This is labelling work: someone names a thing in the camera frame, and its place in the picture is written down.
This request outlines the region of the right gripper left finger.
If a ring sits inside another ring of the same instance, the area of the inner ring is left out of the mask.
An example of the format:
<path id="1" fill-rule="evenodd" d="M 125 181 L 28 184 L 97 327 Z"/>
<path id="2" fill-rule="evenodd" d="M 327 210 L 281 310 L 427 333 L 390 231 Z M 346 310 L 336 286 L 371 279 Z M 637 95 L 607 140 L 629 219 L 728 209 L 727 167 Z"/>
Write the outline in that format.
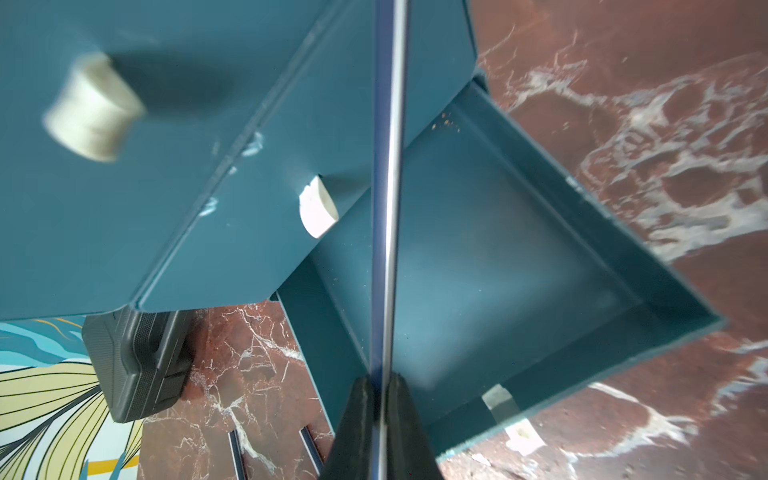
<path id="1" fill-rule="evenodd" d="M 375 393 L 367 376 L 355 380 L 331 451 L 320 473 L 321 480 L 371 478 L 371 450 Z"/>

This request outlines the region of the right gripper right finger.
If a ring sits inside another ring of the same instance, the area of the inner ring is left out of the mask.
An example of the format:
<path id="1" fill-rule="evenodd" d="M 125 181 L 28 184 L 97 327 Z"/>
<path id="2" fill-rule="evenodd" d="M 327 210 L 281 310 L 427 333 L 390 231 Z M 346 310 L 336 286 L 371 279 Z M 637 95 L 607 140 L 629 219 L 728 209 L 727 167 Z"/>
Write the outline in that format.
<path id="1" fill-rule="evenodd" d="M 387 479 L 444 479 L 410 389 L 398 373 L 391 375 L 387 388 L 386 427 Z"/>

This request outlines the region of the black pencil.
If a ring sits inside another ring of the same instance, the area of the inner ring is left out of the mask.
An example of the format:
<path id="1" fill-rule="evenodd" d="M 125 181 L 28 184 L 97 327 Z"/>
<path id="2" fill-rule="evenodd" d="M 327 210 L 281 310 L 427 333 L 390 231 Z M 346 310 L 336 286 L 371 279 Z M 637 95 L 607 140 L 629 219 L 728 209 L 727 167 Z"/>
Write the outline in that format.
<path id="1" fill-rule="evenodd" d="M 310 461 L 312 463 L 312 466 L 317 474 L 317 476 L 321 475 L 322 469 L 324 467 L 324 460 L 322 458 L 322 455 L 319 452 L 319 449 L 313 439 L 312 433 L 308 426 L 303 427 L 300 431 L 300 438 L 302 440 L 302 443 L 304 445 L 304 448 L 310 458 Z"/>
<path id="2" fill-rule="evenodd" d="M 369 370 L 376 396 L 373 479 L 388 477 L 387 389 L 392 375 L 400 183 L 407 87 L 408 1 L 376 1 L 372 290 Z"/>
<path id="3" fill-rule="evenodd" d="M 231 457 L 235 472 L 236 480 L 246 480 L 247 475 L 245 472 L 245 466 L 243 462 L 242 449 L 240 446 L 238 432 L 232 430 L 228 433 L 228 440 L 230 444 Z"/>

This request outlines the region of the teal bottom drawer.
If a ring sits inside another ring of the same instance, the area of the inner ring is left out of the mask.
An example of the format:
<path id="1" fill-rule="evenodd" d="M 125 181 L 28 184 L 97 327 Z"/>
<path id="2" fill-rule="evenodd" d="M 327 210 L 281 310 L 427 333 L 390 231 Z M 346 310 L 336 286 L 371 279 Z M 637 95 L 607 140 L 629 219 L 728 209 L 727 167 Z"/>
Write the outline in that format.
<path id="1" fill-rule="evenodd" d="M 393 366 L 441 457 L 724 323 L 481 79 L 403 166 Z"/>

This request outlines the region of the teal drawer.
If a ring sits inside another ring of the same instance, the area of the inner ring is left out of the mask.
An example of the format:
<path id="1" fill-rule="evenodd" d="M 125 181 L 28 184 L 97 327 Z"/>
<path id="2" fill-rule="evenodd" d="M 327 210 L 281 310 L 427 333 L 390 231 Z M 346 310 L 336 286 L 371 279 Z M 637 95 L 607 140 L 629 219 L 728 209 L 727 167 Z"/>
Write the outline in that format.
<path id="1" fill-rule="evenodd" d="M 2 318 L 127 304 L 320 2 L 3 2 Z"/>
<path id="2" fill-rule="evenodd" d="M 393 366 L 441 457 L 724 323 L 481 79 L 403 166 Z"/>
<path id="3" fill-rule="evenodd" d="M 463 1 L 322 1 L 142 288 L 146 312 L 267 299 L 316 246 L 300 199 L 340 214 L 471 79 Z"/>

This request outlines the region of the teal top drawer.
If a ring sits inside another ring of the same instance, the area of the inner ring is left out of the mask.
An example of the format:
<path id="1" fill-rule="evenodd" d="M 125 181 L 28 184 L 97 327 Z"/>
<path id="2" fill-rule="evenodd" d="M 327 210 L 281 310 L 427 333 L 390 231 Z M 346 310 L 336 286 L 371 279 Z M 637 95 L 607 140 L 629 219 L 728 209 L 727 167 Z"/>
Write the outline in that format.
<path id="1" fill-rule="evenodd" d="M 2 318 L 127 304 L 320 2 L 3 2 Z"/>

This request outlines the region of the teal three-drawer cabinet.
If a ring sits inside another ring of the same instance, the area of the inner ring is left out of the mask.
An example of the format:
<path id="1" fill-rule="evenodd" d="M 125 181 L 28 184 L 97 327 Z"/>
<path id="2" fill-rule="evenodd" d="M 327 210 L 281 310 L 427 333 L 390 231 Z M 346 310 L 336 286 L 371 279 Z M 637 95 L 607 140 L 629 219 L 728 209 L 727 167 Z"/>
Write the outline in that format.
<path id="1" fill-rule="evenodd" d="M 1 316 L 168 311 L 269 297 L 315 247 L 299 197 L 370 188 L 371 1 L 5 1 Z M 43 118 L 108 56 L 146 114 L 112 162 Z"/>

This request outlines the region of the black cloth cover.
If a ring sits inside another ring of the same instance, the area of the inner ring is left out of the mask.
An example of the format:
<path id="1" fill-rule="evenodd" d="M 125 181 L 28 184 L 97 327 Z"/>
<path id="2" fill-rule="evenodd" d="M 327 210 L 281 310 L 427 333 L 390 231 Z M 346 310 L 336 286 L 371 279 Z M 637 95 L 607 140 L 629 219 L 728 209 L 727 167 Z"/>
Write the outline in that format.
<path id="1" fill-rule="evenodd" d="M 129 306 L 89 315 L 82 339 L 117 423 L 172 407 L 182 396 L 193 356 L 185 346 L 195 312 L 140 312 Z"/>

